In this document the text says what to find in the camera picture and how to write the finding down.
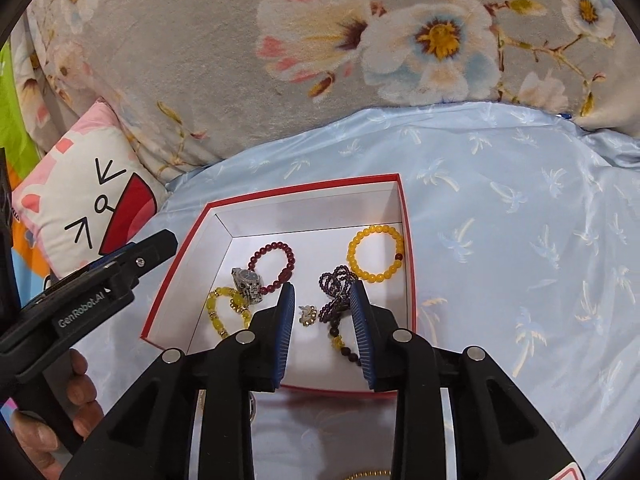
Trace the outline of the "person's left hand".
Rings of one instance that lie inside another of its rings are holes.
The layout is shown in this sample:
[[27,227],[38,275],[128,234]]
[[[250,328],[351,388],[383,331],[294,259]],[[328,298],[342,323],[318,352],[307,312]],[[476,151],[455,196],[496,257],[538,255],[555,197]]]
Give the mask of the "person's left hand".
[[40,374],[15,389],[14,436],[43,478],[60,478],[64,465],[58,453],[72,452],[103,418],[87,372],[86,358],[72,349],[54,364],[54,387]]

